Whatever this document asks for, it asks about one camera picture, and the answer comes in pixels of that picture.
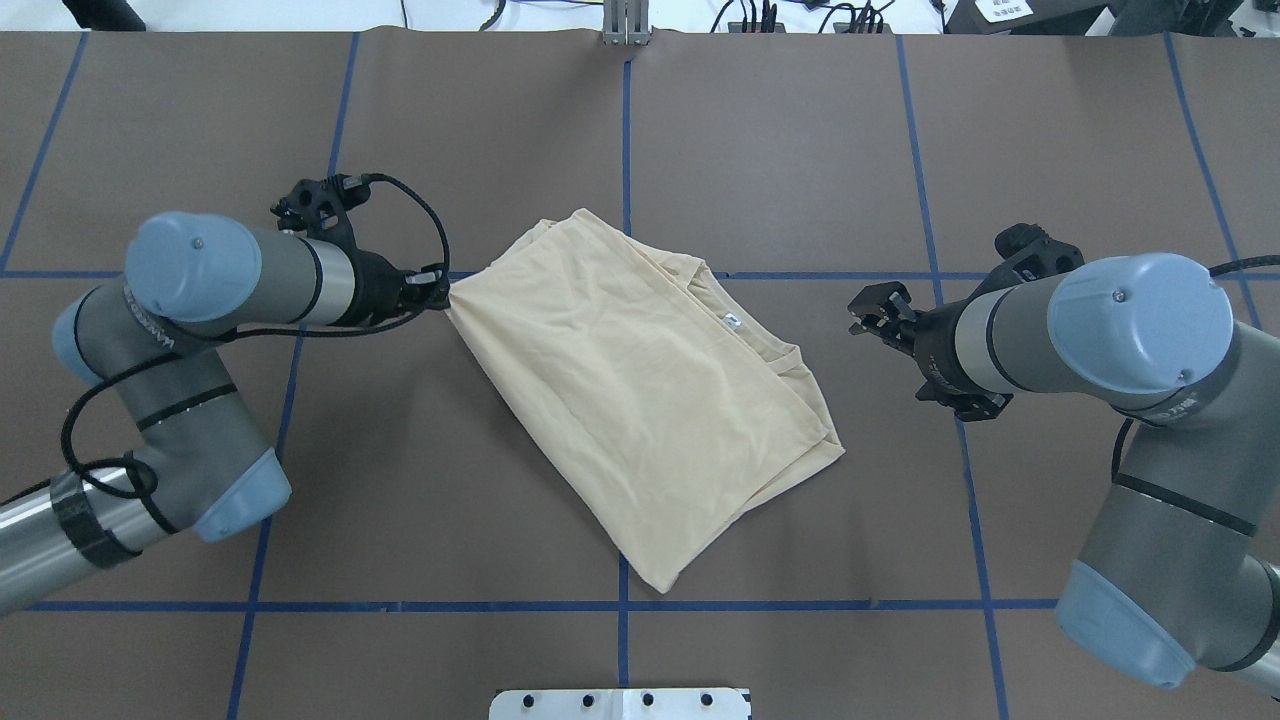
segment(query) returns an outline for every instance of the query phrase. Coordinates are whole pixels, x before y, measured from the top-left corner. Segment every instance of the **blue cap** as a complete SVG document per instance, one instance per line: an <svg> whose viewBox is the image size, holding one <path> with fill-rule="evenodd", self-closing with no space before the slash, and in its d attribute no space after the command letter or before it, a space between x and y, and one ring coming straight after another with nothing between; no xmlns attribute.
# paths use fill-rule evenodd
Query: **blue cap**
<svg viewBox="0 0 1280 720"><path fill-rule="evenodd" d="M1048 304L1053 347L1082 378L1133 395L1170 392L1212 373L1231 345L1226 291L1169 252L1094 260Z"/></svg>
<svg viewBox="0 0 1280 720"><path fill-rule="evenodd" d="M88 297L88 292L82 295L76 302L72 302L58 316L58 320L54 322L54 355L58 356L63 366L76 373L77 378L91 386L96 386L102 382L102 378L90 369L88 363L84 363L84 356L79 351L79 343L76 342L76 318L79 315L81 305L84 304L86 297Z"/></svg>
<svg viewBox="0 0 1280 720"><path fill-rule="evenodd" d="M223 215L160 213L138 228L124 277L147 311L182 323L229 315L262 274L253 233Z"/></svg>
<svg viewBox="0 0 1280 720"><path fill-rule="evenodd" d="M284 507L292 493L275 451L268 450L196 520L196 534L205 542L234 536Z"/></svg>
<svg viewBox="0 0 1280 720"><path fill-rule="evenodd" d="M1196 661L1165 628L1120 588L1079 560L1055 610L1066 637L1125 675L1176 688Z"/></svg>

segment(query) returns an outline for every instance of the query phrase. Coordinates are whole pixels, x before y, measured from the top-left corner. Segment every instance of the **white sticker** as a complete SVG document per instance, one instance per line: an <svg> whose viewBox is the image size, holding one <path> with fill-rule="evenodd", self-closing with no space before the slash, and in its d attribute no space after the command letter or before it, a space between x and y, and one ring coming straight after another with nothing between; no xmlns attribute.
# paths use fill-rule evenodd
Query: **white sticker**
<svg viewBox="0 0 1280 720"><path fill-rule="evenodd" d="M974 4L988 23L1002 23L1033 14L1027 0L974 0Z"/></svg>

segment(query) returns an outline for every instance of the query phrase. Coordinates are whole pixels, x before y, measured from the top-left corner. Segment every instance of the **folded cloth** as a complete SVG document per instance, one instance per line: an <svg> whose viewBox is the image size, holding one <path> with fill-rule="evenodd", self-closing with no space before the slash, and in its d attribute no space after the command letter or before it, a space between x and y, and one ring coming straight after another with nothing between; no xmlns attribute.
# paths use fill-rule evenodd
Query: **folded cloth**
<svg viewBox="0 0 1280 720"><path fill-rule="evenodd" d="M449 299L516 418L659 592L742 512L844 454L800 348L703 260L586 210L543 220Z"/></svg>

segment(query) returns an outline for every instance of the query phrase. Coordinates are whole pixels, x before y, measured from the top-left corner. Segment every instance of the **white bracket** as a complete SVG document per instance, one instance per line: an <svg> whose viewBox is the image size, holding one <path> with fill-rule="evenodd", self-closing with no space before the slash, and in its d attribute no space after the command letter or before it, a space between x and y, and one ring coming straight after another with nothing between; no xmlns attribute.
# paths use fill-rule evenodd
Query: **white bracket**
<svg viewBox="0 0 1280 720"><path fill-rule="evenodd" d="M489 720L751 720L751 692L735 688L506 691Z"/></svg>
<svg viewBox="0 0 1280 720"><path fill-rule="evenodd" d="M649 0L604 0L605 45L649 45Z"/></svg>

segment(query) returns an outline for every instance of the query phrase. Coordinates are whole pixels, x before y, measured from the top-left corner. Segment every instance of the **white floor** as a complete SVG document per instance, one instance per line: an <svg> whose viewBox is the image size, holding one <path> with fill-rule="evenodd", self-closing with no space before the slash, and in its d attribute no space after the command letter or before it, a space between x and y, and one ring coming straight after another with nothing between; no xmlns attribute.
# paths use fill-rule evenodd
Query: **white floor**
<svg viewBox="0 0 1280 720"><path fill-rule="evenodd" d="M132 0L131 4L154 31L353 31L403 26L406 15L413 29L474 31L493 13L495 0L404 0L403 14L399 0ZM948 13L954 4L955 0L947 1ZM650 0L649 19L655 27L707 32L719 8L721 0ZM826 14L826 9L810 12L799 0L786 0L780 5L778 22L787 32L817 32ZM721 31L728 20L741 17L735 4L726 13ZM844 22L846 17L841 10L833 22ZM928 0L893 0L884 9L884 18L899 33L942 31L942 20ZM1253 0L1245 0L1233 20L1263 36L1275 37L1280 32L1276 14L1254 10ZM599 29L602 24L603 10L586 0L508 0L494 29ZM0 29L79 28L56 0L4 0Z"/></svg>

